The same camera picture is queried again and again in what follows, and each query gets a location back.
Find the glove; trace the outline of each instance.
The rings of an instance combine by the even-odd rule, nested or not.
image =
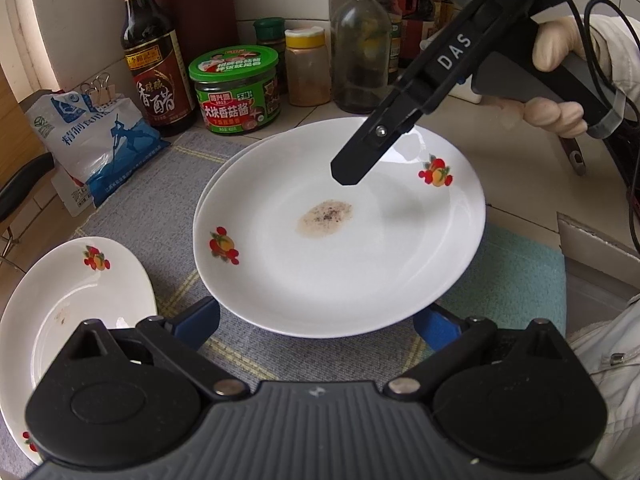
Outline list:
[[[602,35],[591,28],[591,39],[596,59],[605,76],[611,78],[611,59],[607,42]],[[580,32],[573,16],[543,23],[538,29],[533,46],[533,65],[541,72],[551,72],[562,60],[575,52],[586,59]],[[538,126],[560,137],[577,137],[587,131],[587,123],[582,118],[584,110],[580,103],[555,103],[549,99],[535,97],[526,104],[510,99],[491,98],[486,104],[500,107],[503,124],[511,128],[524,119],[532,126]]]

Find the white plate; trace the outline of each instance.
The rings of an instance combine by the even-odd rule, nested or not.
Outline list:
[[[466,158],[416,127],[357,186],[340,186],[330,161],[363,121],[279,134],[212,186],[196,219],[194,257],[206,287],[237,316],[300,337],[370,332],[439,298],[470,263],[485,209]],[[431,155],[449,168],[450,186],[418,177]],[[351,218],[333,234],[310,236],[300,221],[325,201],[343,202]]]
[[[200,198],[198,199],[198,203],[196,204],[196,211],[193,214],[193,232],[196,231],[196,220],[198,219],[198,213],[200,212],[200,208],[202,207],[202,203],[204,202],[204,199],[207,197],[207,195],[209,194],[209,191],[211,191],[211,188],[218,181],[220,176],[222,176],[222,174],[225,173],[225,171],[228,170],[231,167],[231,165],[236,160],[238,160],[241,156],[243,156],[249,150],[254,149],[259,144],[262,144],[263,142],[266,142],[267,140],[269,140],[269,138],[271,138],[271,137],[268,137],[268,138],[262,139],[262,140],[257,140],[253,144],[249,144],[247,147],[245,147],[245,149],[241,150],[240,152],[237,152],[234,156],[232,156],[228,161],[226,161],[222,166],[220,166],[218,168],[216,173],[213,174],[211,179],[207,182],[207,185],[202,190],[202,193],[200,194]]]
[[[107,328],[126,328],[157,312],[145,269],[114,240],[71,240],[31,267],[0,320],[0,410],[31,461],[40,457],[22,437],[27,401],[78,324],[97,318]]]

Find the green cap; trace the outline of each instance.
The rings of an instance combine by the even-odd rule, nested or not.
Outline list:
[[[258,41],[280,40],[284,38],[284,18],[255,20],[254,29]]]
[[[258,75],[277,63],[278,53],[268,46],[228,46],[194,59],[189,76],[199,83],[222,83]]]

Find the fruit pattern decoration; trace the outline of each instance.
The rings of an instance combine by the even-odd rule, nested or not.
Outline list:
[[[234,265],[240,263],[234,241],[226,235],[226,229],[223,227],[218,227],[215,233],[211,233],[209,248],[213,257],[220,258],[223,262],[231,262]]]
[[[418,173],[418,176],[424,179],[425,184],[433,184],[435,187],[450,186],[453,182],[453,175],[450,174],[451,168],[447,166],[441,158],[435,155],[429,156],[429,161],[423,163],[424,170]]]
[[[84,254],[84,264],[93,270],[111,269],[110,261],[104,257],[104,253],[95,247],[87,245],[86,250],[83,251],[82,254]]]
[[[22,432],[22,438],[24,439],[25,445],[29,446],[29,449],[31,449],[34,453],[38,452],[38,450],[36,449],[36,445],[33,443],[33,439],[31,438],[31,435],[28,431]]]

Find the black mount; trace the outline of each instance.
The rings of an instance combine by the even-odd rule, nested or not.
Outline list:
[[[78,326],[27,406],[45,459],[33,479],[604,478],[588,460],[606,406],[548,320],[467,319],[382,394],[267,381],[251,394],[168,325]]]

